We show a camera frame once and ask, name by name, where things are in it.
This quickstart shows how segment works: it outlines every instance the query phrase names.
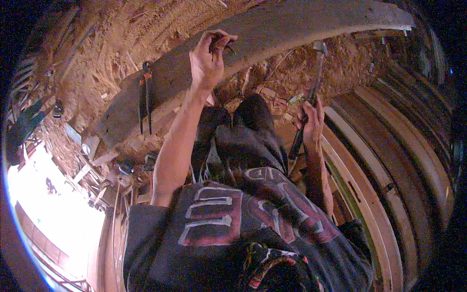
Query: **man's left arm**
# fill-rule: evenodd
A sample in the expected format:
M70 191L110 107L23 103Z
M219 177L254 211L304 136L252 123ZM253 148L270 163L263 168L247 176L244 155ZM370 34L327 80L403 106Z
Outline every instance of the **man's left arm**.
M212 39L218 34L223 36L210 50ZM152 205L169 207L174 191L185 183L201 111L224 74L222 52L230 40L236 39L237 36L220 29L206 31L196 48L190 51L193 81L157 157Z

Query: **man's right hand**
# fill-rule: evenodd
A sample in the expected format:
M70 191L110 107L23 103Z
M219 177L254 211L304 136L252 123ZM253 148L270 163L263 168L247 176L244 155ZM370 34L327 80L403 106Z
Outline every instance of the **man's right hand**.
M308 116L308 122L304 124L301 122L303 119L303 112ZM323 133L324 126L324 110L321 98L317 96L316 107L313 107L308 101L303 103L303 111L298 113L300 119L297 123L297 128L303 129L303 144L308 150L308 154L320 154L321 143L320 138Z
M212 46L212 51L210 51L212 38L217 34L223 37ZM221 81L224 75L222 52L229 41L236 39L237 36L230 35L221 29L208 30L203 33L196 48L190 51L192 86L195 90L211 92Z

